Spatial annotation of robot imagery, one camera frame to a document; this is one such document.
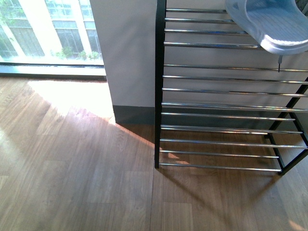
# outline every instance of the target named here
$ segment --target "laminate flooring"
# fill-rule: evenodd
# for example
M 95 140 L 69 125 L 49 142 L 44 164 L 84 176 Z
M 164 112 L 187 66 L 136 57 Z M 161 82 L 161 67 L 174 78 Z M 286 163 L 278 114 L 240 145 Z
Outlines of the laminate flooring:
M 174 135 L 260 141 L 252 135 Z M 0 78 L 0 231 L 308 231 L 308 158 L 283 177 L 157 170 L 153 140 L 151 125 L 115 123 L 105 82 Z M 232 163 L 176 154 L 161 159 L 250 164 L 247 158 Z

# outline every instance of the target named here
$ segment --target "gray baseboard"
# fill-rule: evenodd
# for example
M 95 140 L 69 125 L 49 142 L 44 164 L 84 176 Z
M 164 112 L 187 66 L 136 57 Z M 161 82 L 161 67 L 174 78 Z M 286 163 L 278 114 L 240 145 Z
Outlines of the gray baseboard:
M 113 105 L 118 124 L 154 124 L 154 107 Z
M 119 124 L 154 124 L 154 107 L 135 107 L 135 106 L 118 106 L 114 105 L 115 121 Z M 217 110 L 200 110 L 200 109 L 176 109 L 164 108 L 165 112 L 184 112 L 184 113 L 205 113 L 218 115 L 242 116 L 243 111 L 217 111 Z M 245 116 L 264 116 L 277 117 L 277 112 L 244 112 Z M 308 131 L 308 118 L 305 113 L 298 113 L 304 129 Z M 162 124 L 169 125 L 187 125 L 187 126 L 204 126 L 204 127 L 226 127 L 226 128 L 257 128 L 268 129 L 272 125 L 272 121 L 264 120 L 238 120 L 238 119 L 216 119 L 192 116 L 164 116 Z M 281 129 L 295 129 L 292 122 L 284 122 L 280 125 Z

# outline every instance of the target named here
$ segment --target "plastic slipper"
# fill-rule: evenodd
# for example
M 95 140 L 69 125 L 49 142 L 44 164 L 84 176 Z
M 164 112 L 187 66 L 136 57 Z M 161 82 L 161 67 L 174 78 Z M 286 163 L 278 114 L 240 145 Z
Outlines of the plastic slipper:
M 226 10 L 271 53 L 290 55 L 308 50 L 308 18 L 295 0 L 226 0 Z

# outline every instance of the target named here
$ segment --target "window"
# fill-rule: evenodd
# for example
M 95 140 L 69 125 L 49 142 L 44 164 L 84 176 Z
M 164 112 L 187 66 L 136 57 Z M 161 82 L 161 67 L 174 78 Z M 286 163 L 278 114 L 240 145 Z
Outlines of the window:
M 0 0 L 0 61 L 103 64 L 90 1 Z

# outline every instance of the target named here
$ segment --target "window sill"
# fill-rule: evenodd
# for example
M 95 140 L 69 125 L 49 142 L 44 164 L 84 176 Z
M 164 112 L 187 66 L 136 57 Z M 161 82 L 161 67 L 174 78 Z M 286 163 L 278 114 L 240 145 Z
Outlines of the window sill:
M 106 80 L 105 68 L 63 65 L 0 65 L 0 77 Z

